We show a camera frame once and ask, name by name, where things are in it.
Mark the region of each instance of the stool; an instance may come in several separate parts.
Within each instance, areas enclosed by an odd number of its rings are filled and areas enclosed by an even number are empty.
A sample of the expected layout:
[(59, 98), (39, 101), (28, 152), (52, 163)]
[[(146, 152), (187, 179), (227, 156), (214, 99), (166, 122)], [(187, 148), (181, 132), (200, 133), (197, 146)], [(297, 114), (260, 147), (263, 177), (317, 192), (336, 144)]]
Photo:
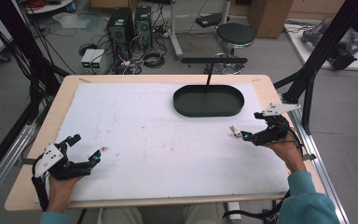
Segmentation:
[[(213, 57), (235, 57), (235, 49), (246, 49), (255, 42), (255, 31), (252, 27), (244, 26), (238, 23), (225, 23), (217, 27), (217, 41), (227, 48), (227, 53), (218, 53)], [(217, 64), (213, 69), (220, 74), (241, 74), (243, 64)]]

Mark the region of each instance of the person's hand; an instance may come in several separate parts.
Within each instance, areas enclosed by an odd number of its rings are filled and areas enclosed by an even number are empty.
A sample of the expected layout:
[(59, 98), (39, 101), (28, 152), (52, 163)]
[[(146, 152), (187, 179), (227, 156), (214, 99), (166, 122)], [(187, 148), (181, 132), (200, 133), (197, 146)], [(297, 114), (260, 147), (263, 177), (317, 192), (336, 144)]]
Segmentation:
[(292, 135), (289, 133), (283, 139), (264, 145), (271, 148), (285, 163), (291, 173), (295, 171), (307, 171), (302, 157)]
[(72, 190), (79, 179), (81, 177), (68, 180), (57, 180), (53, 176), (48, 178), (50, 186), (48, 212), (63, 213), (65, 211), (69, 202), (71, 202)]

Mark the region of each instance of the cardboard box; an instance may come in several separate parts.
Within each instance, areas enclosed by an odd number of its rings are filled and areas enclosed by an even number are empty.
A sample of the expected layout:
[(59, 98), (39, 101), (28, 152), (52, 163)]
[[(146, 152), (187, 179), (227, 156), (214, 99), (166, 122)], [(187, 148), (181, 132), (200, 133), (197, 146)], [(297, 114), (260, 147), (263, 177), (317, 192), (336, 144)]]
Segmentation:
[(232, 4), (229, 7), (228, 15), (246, 16), (248, 14), (249, 5)]
[(256, 37), (277, 38), (283, 29), (294, 0), (253, 0), (248, 20)]
[(322, 20), (334, 17), (345, 0), (295, 0), (289, 18)]
[(95, 8), (130, 7), (133, 11), (138, 6), (138, 0), (90, 0), (90, 4)]

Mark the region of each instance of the teal jacket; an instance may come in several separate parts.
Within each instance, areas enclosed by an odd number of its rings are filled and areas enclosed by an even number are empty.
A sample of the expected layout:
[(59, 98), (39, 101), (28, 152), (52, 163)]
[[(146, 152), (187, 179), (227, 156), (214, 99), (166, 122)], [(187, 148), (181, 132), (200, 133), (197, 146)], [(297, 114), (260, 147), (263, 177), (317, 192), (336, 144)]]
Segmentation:
[[(291, 196), (284, 200), (280, 212), (281, 224), (335, 224), (339, 223), (333, 202), (317, 193), (310, 173), (294, 172), (288, 177)], [(68, 216), (44, 212), (40, 224), (65, 224)]]

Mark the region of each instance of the wooden table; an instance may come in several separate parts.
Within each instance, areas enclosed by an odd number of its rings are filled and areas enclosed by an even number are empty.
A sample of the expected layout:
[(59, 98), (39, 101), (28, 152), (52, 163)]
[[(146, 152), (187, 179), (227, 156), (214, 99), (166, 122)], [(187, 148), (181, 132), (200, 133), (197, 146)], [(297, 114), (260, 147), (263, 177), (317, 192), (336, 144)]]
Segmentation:
[[(44, 148), (48, 143), (55, 142), (58, 131), (62, 125), (64, 117), (68, 111), (69, 106), (76, 94), (77, 86), (80, 83), (183, 83), (185, 84), (204, 84), (206, 76), (203, 75), (139, 75), (139, 76), (69, 76), (67, 77), (48, 112), (48, 115), (43, 123), (41, 130), (36, 137), (33, 147), (28, 155), (28, 158), (35, 159), (43, 153)], [(269, 77), (264, 75), (248, 75), (248, 76), (213, 76), (211, 84), (218, 83), (251, 83), (255, 89), (259, 103), (262, 108), (267, 108), (268, 104), (280, 104), (281, 100), (275, 91)], [(315, 174), (313, 166), (310, 162), (306, 162), (308, 170), (312, 173), (313, 181), (317, 191), (324, 192), (323, 185), (319, 176)], [(10, 192), (5, 208), (8, 211), (21, 210), (38, 210), (39, 204), (34, 202), (35, 191), (31, 182), (31, 165), (23, 165), (21, 172)], [(181, 203), (214, 203), (214, 202), (235, 202), (245, 200), (269, 200), (279, 199), (282, 195), (266, 195), (263, 197), (247, 196), (240, 197), (233, 195), (231, 197), (215, 197), (215, 198), (174, 198), (171, 200), (140, 200), (132, 201), (101, 201), (101, 202), (82, 202), (71, 203), (69, 207), (109, 207), (109, 206), (138, 206), (151, 204), (181, 204)]]

